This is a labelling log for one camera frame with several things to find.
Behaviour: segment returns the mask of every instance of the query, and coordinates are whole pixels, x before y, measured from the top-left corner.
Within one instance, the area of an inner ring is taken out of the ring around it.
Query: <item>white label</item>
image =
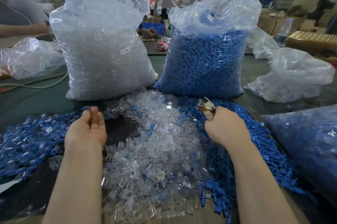
[[[126,54],[130,51],[130,47],[121,50],[121,54]]]
[[[213,21],[214,21],[214,18],[213,18],[213,16],[212,16],[212,15],[210,15],[210,14],[208,14],[208,19],[209,19],[211,22],[213,22]]]

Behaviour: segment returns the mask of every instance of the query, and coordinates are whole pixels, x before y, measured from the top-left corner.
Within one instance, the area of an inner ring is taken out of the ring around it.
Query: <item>brown cloth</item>
[[[149,28],[147,29],[142,29],[141,33],[143,34],[143,37],[145,39],[153,39],[153,38],[158,38],[159,35],[157,33],[157,31],[154,28]]]

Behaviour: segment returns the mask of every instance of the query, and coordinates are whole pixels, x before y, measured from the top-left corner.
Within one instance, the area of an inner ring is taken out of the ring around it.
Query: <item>hand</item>
[[[102,146],[107,141],[104,117],[98,107],[83,111],[82,117],[72,123],[65,136],[65,147],[75,140],[95,140]]]
[[[205,122],[209,137],[223,145],[228,151],[251,142],[245,122],[233,111],[217,107],[212,121]]]

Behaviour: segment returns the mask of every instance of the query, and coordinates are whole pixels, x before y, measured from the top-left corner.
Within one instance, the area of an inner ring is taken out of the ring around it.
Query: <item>left hand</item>
[[[107,142],[104,117],[98,107],[83,111],[82,117],[70,125],[64,140],[65,147],[75,140],[95,140],[102,146]]]

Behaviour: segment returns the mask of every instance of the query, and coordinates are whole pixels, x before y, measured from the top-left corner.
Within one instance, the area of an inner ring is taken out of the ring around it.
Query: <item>bag of clear plastic pieces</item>
[[[244,86],[268,102],[287,103],[318,96],[333,81],[335,68],[305,51],[280,48],[272,51],[271,71]]]
[[[149,0],[66,0],[50,14],[69,72],[66,97],[100,100],[152,85],[158,75],[136,35]]]
[[[154,87],[164,93],[226,98],[243,93],[241,64],[259,0],[202,0],[169,13],[175,26],[164,72]]]
[[[279,48],[275,40],[260,28],[255,28],[255,30],[249,32],[247,46],[253,50],[256,60],[270,58],[271,51]]]
[[[337,105],[264,119],[309,180],[337,201]]]
[[[51,74],[65,64],[56,42],[40,41],[26,37],[12,48],[1,50],[1,61],[15,79],[25,79]]]

